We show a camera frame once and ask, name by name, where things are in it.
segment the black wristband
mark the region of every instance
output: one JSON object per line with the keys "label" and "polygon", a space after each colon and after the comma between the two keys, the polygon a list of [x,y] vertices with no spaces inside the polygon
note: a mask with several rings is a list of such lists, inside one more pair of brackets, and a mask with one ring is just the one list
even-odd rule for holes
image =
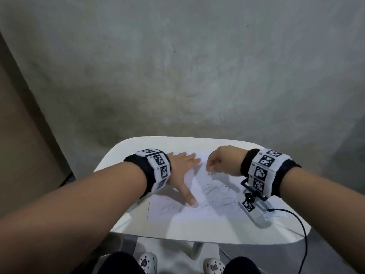
{"label": "black wristband", "polygon": [[253,158],[257,155],[260,149],[251,149],[247,152],[244,160],[241,163],[241,174],[245,177],[249,176],[249,169]]}
{"label": "black wristband", "polygon": [[[170,171],[171,171],[172,168],[171,168],[170,159],[166,154],[165,154],[165,157],[167,158],[167,160],[170,164]],[[141,196],[141,198],[144,197],[147,193],[151,192],[152,187],[156,182],[153,167],[150,165],[150,163],[148,162],[146,157],[141,157],[141,156],[138,156],[136,154],[133,154],[133,155],[130,155],[130,156],[126,157],[124,159],[124,161],[134,163],[145,174],[146,179],[147,179],[147,187],[146,187],[146,190],[144,191],[143,195]]]}
{"label": "black wristband", "polygon": [[283,180],[284,176],[289,172],[289,170],[294,167],[302,168],[299,164],[297,164],[293,160],[286,160],[285,162],[283,162],[279,170],[276,172],[272,185],[271,195],[276,195],[277,197],[280,197],[281,181]]}

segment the gray wall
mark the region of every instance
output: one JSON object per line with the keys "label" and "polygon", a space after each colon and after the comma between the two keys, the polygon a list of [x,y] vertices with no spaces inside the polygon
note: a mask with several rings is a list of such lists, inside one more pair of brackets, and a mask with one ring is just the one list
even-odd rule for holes
{"label": "gray wall", "polygon": [[0,30],[77,177],[129,137],[216,137],[365,191],[365,0],[0,5]]}

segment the forearm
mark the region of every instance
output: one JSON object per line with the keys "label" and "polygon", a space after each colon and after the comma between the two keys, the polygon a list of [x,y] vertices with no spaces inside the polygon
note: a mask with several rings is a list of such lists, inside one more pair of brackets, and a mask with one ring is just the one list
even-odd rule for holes
{"label": "forearm", "polygon": [[11,273],[71,270],[142,196],[146,184],[138,166],[123,162],[12,213],[0,221],[0,268]]}
{"label": "forearm", "polygon": [[301,168],[291,169],[281,198],[355,269],[365,270],[365,196]]}

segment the sheet of paper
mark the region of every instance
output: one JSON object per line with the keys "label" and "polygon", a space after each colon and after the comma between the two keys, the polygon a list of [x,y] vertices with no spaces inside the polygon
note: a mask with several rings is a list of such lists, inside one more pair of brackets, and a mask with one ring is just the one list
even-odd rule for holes
{"label": "sheet of paper", "polygon": [[206,164],[210,152],[195,152],[202,162],[185,174],[185,184],[195,196],[197,208],[185,205],[179,192],[171,187],[164,187],[151,196],[148,209],[148,221],[159,220],[215,220],[248,218],[237,203],[237,193],[243,190],[240,184],[244,177],[232,177],[222,173],[210,174]]}

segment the small white table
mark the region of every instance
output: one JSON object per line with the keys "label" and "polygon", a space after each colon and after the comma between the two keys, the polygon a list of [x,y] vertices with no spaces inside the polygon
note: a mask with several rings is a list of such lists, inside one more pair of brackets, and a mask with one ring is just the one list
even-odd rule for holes
{"label": "small white table", "polygon": [[[102,159],[95,171],[122,162],[126,156],[146,148],[157,148],[166,153],[213,151],[221,145],[244,149],[261,146],[236,140],[190,137],[134,137],[115,145]],[[196,243],[230,244],[286,244],[303,239],[303,229],[294,216],[275,217],[273,225],[259,229],[250,220],[201,220],[148,222],[149,199],[125,213],[112,232],[159,239],[194,241]],[[301,218],[307,234],[311,227]]]}

